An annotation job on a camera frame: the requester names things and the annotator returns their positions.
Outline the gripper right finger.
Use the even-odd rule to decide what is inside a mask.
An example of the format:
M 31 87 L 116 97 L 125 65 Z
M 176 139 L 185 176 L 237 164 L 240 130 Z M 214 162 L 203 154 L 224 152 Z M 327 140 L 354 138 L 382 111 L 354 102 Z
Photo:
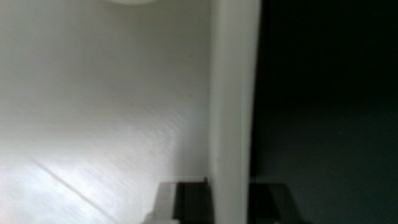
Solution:
M 251 184 L 249 224 L 311 224 L 303 217 L 292 191 L 285 184 Z

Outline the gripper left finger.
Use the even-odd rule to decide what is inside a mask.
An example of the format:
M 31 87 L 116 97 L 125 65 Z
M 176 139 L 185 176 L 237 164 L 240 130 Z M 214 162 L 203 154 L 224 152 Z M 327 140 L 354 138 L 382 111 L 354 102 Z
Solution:
M 160 184 L 153 210 L 141 224 L 215 224 L 214 194 L 207 178 Z

